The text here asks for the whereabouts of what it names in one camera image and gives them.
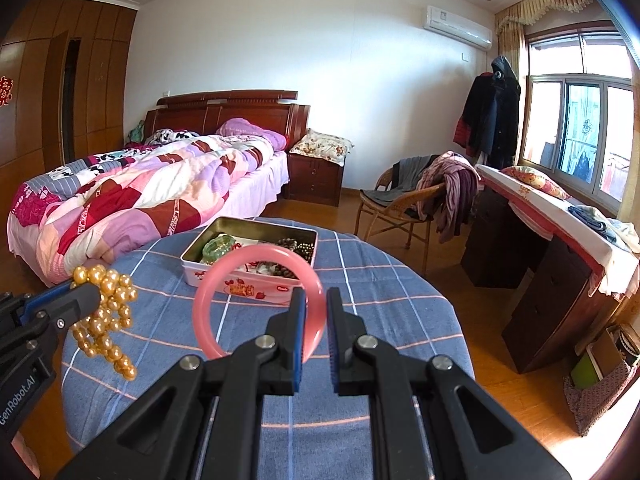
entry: blue plaid tablecloth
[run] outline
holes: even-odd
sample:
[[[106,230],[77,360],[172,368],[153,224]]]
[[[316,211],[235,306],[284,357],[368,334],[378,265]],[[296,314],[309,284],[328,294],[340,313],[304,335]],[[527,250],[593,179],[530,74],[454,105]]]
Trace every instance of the blue plaid tablecloth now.
[[[325,289],[338,286],[344,308],[361,316],[367,331],[403,354],[451,356],[470,375],[471,360],[452,305],[400,261],[353,235],[283,219],[259,219],[314,229],[314,268]],[[71,334],[63,349],[62,397],[68,437],[78,451],[164,374],[198,348],[191,325],[195,288],[185,283],[180,255],[201,230],[162,238],[113,265],[133,277],[140,294],[134,325],[114,334],[138,367],[125,381],[103,358],[78,351]],[[230,351],[264,333],[282,307],[217,293],[212,331]],[[260,467],[264,480],[368,480],[372,478],[369,410],[364,397],[338,398],[332,389],[326,333],[303,366],[300,393],[264,402]]]

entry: pink bangle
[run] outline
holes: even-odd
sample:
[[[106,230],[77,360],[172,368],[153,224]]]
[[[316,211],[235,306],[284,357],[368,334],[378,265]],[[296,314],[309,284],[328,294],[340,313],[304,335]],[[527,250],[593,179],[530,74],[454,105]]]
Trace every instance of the pink bangle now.
[[[210,308],[218,284],[230,272],[248,262],[275,262],[287,267],[302,282],[307,298],[307,311],[303,335],[303,357],[305,363],[318,347],[326,323],[326,300],[322,283],[316,272],[304,258],[283,247],[272,244],[246,246],[227,253],[220,258],[202,279],[193,300],[191,319],[198,345],[208,359],[224,357],[211,331]]]

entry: curtain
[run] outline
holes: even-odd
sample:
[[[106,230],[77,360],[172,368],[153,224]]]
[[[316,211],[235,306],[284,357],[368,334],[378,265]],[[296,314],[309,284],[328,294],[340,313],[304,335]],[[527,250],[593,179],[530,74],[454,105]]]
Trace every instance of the curtain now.
[[[533,25],[551,9],[580,12],[593,0],[522,0],[495,16],[495,33],[500,36],[509,23]]]
[[[520,145],[524,129],[524,113],[529,75],[529,53],[524,38],[524,26],[533,25],[548,10],[568,10],[580,12],[593,0],[522,0],[502,10],[495,16],[495,32],[498,36],[498,53],[504,55],[520,83],[520,115],[518,124],[518,143],[515,163],[520,157]]]
[[[518,114],[518,143],[514,164],[520,157],[520,145],[524,128],[525,94],[527,91],[527,75],[529,75],[529,53],[524,38],[524,25],[508,22],[498,34],[498,54],[506,57],[520,83],[520,113]]]
[[[622,204],[618,210],[618,218],[623,222],[633,222],[640,228],[640,69],[633,57],[631,67],[633,70],[632,84],[634,87],[634,141],[631,149],[631,162],[626,176],[625,193],[622,196]]]

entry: wooden floor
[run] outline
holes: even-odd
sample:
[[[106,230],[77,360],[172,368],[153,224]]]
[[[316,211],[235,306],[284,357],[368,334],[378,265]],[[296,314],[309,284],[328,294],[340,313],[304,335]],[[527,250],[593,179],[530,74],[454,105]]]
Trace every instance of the wooden floor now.
[[[353,232],[358,199],[343,193],[339,208],[296,201],[279,200],[269,205],[264,216],[289,218],[308,224]],[[369,218],[363,216],[361,232]],[[423,234],[423,226],[417,228]],[[619,402],[615,413],[607,413],[587,438],[575,433],[573,416],[562,394],[562,377],[568,373],[564,363],[518,375],[500,333],[508,320],[512,290],[476,288],[460,267],[468,228],[463,235],[440,245],[432,233],[426,279],[455,307],[465,334],[476,380],[520,421],[569,470],[574,480],[586,480],[599,467],[617,440],[640,398],[634,387]],[[414,270],[420,269],[422,245],[414,241],[404,248],[406,235],[387,232],[370,241]],[[34,274],[6,249],[0,251],[0,290],[14,293],[38,292],[44,288]],[[60,353],[54,359],[60,370]],[[71,457],[67,444],[60,383],[49,389],[22,428],[28,445],[38,457],[42,478],[52,479]]]

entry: wooden headboard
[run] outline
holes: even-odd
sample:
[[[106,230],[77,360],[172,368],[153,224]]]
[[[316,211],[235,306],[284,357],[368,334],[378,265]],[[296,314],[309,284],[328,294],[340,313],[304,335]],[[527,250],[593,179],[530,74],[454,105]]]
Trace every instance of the wooden headboard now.
[[[163,97],[145,118],[145,139],[162,128],[212,135],[225,121],[246,119],[287,137],[287,150],[306,132],[309,106],[291,103],[298,92],[229,90]]]

